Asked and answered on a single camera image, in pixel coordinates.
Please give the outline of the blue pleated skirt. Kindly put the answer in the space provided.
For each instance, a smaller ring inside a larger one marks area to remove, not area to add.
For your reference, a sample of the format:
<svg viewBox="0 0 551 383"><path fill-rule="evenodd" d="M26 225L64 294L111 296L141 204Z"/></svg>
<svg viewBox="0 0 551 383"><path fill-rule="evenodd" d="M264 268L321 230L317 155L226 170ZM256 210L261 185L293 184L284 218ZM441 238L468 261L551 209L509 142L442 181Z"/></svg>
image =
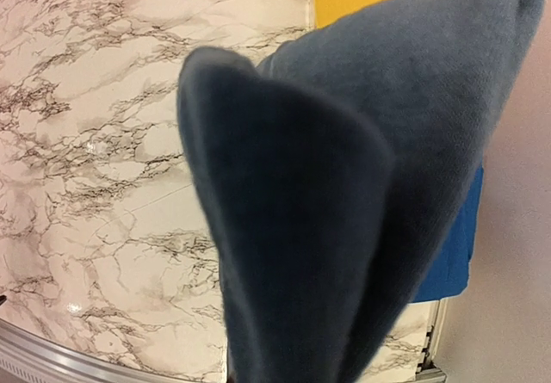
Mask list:
<svg viewBox="0 0 551 383"><path fill-rule="evenodd" d="M468 190L442 248L427 272L412 303L455 297L468 285L470 261L474 253L484 169L481 165Z"/></svg>

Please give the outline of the grey-blue garment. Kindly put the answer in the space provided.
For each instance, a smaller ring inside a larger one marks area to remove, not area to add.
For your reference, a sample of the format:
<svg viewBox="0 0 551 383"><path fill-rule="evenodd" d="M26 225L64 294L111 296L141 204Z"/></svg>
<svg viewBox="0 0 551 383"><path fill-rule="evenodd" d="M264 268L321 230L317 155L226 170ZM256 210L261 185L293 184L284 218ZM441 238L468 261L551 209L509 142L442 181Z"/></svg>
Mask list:
<svg viewBox="0 0 551 383"><path fill-rule="evenodd" d="M237 382L353 382L464 202L544 0L384 0L260 64L202 46L177 121Z"/></svg>

